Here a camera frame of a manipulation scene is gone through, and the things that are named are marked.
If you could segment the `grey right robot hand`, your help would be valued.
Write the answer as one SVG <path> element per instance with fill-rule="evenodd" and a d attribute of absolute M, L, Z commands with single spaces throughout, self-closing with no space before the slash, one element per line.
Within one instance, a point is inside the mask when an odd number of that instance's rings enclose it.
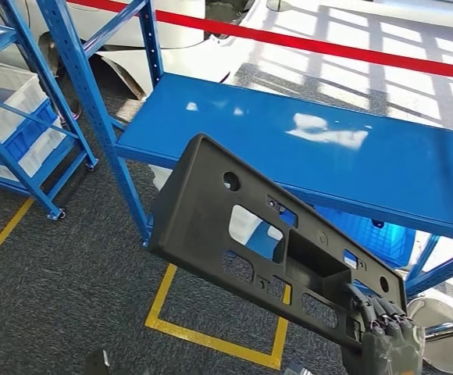
<path fill-rule="evenodd" d="M 361 350 L 341 347 L 348 374 L 420 374 L 425 350 L 425 329 L 399 305 L 383 297 L 365 295 L 354 284 L 346 284 L 365 330 Z"/>

